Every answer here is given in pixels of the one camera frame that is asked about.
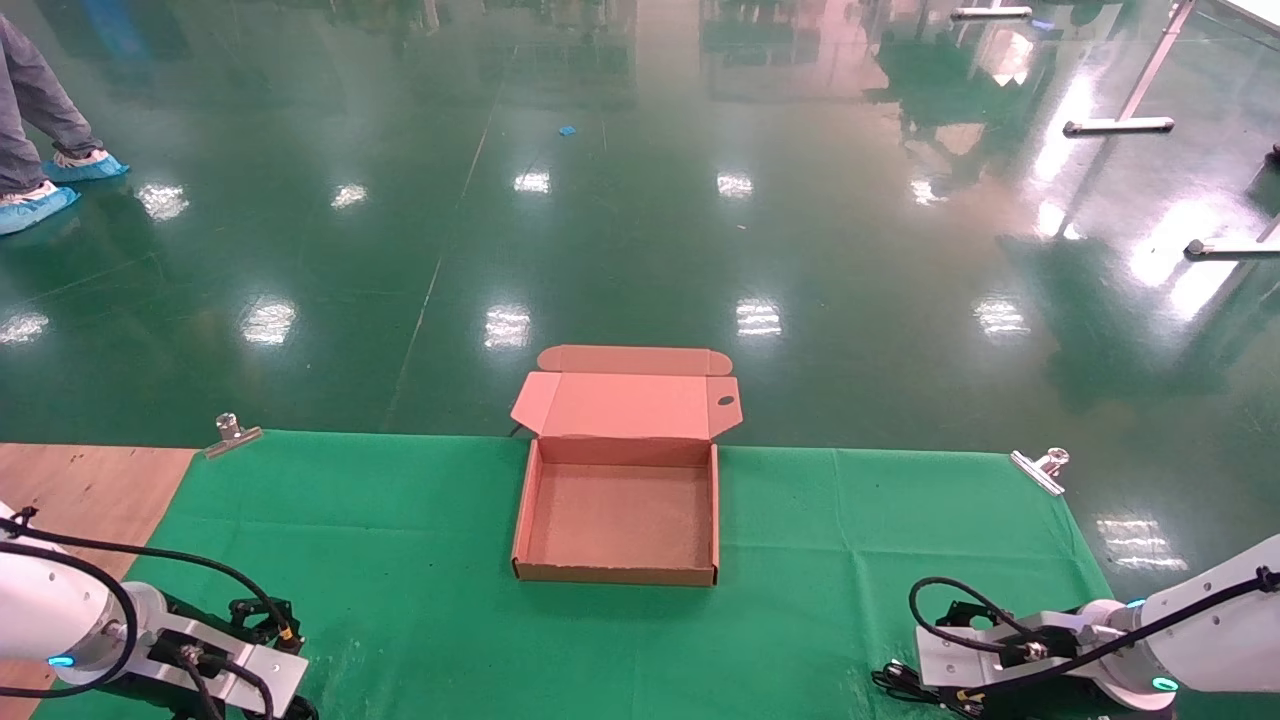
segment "shoe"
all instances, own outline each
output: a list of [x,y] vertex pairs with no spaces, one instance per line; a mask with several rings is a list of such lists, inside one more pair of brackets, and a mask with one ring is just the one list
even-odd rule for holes
[[0,195],[0,234],[24,231],[77,200],[78,192],[49,181],[29,192]]
[[129,172],[129,167],[122,165],[102,149],[90,152],[87,158],[72,158],[58,150],[52,160],[45,161],[44,170],[54,182],[83,182],[123,176]]

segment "green epoxy floor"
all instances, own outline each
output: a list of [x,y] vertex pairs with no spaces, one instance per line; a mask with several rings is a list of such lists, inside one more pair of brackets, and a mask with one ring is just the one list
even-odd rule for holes
[[1184,579],[1280,529],[1280,264],[1180,256],[1280,213],[1280,40],[1068,140],[1169,3],[957,4],[9,0],[133,172],[0,242],[0,439],[502,434],[545,346],[709,346],[726,443],[1062,446],[1116,593]]

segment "wooden board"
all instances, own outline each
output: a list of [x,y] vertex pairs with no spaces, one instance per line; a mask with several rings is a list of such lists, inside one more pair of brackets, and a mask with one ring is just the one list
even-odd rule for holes
[[[0,443],[0,498],[13,509],[40,509],[46,530],[146,544],[169,509],[195,450]],[[132,555],[67,548],[123,578]],[[46,688],[44,662],[0,662],[0,685]],[[27,720],[35,700],[0,697],[0,717]]]

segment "blue shoe cover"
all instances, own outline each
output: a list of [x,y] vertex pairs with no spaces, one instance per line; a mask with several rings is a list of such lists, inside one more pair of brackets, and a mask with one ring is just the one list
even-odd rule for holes
[[67,183],[67,182],[82,182],[90,179],[105,179],[114,178],[115,176],[123,176],[129,172],[128,165],[122,165],[115,155],[108,155],[92,165],[84,165],[82,168],[63,168],[54,163],[52,160],[45,160],[44,165],[45,174],[54,183]]
[[0,205],[0,234],[13,234],[44,220],[49,215],[70,206],[79,193],[69,187],[59,187],[52,195],[18,205]]

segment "jeans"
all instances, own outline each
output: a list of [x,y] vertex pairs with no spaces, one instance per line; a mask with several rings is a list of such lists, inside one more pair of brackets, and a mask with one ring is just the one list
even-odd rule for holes
[[54,147],[84,158],[102,143],[72,104],[31,40],[0,14],[0,193],[27,192],[46,179],[22,120],[54,138]]

